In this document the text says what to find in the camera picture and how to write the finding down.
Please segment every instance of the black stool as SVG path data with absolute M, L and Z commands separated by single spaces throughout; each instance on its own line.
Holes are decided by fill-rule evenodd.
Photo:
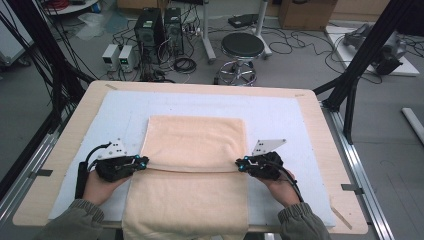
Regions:
M 219 69 L 219 79 L 228 85 L 252 86 L 256 81 L 252 60 L 258 58 L 264 48 L 262 40 L 252 34 L 231 33 L 225 36 L 221 50 L 234 60 Z

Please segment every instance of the jacket cuff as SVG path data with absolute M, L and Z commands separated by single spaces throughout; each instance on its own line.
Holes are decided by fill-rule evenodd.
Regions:
M 71 203 L 71 205 L 69 205 L 69 209 L 71 208 L 84 209 L 87 212 L 87 214 L 93 216 L 93 221 L 96 221 L 98 223 L 101 223 L 103 221 L 103 218 L 104 218 L 103 211 L 89 201 L 86 201 L 84 199 L 75 199 Z
M 309 204 L 301 202 L 299 204 L 292 205 L 286 209 L 281 210 L 278 213 L 278 220 L 280 220 L 280 223 L 282 223 L 284 221 L 288 221 L 290 218 L 309 214 L 312 214 L 311 207 L 309 206 Z

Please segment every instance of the person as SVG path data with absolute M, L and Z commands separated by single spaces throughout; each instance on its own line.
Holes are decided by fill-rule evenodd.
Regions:
M 96 171 L 90 172 L 82 199 L 75 199 L 65 212 L 49 222 L 34 239 L 97 239 L 103 230 L 101 222 L 104 217 L 99 206 L 127 180 L 128 178 L 125 178 L 110 183 L 102 180 Z M 312 212 L 307 203 L 300 202 L 293 187 L 284 177 L 277 181 L 258 180 L 264 183 L 272 196 L 284 206 L 278 213 L 283 240 L 331 239 L 321 219 Z

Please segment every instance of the towel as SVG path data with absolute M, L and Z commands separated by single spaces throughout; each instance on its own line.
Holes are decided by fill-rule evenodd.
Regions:
M 233 118 L 151 116 L 122 227 L 124 238 L 243 239 L 248 229 L 244 122 Z

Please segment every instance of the sleeve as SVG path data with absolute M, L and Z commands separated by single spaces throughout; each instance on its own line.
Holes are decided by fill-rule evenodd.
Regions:
M 49 222 L 34 240 L 97 239 L 103 228 L 103 211 L 96 205 L 76 199 L 59 217 Z
M 278 214 L 281 223 L 281 239 L 331 239 L 322 220 L 316 216 L 309 204 L 300 203 L 283 209 Z

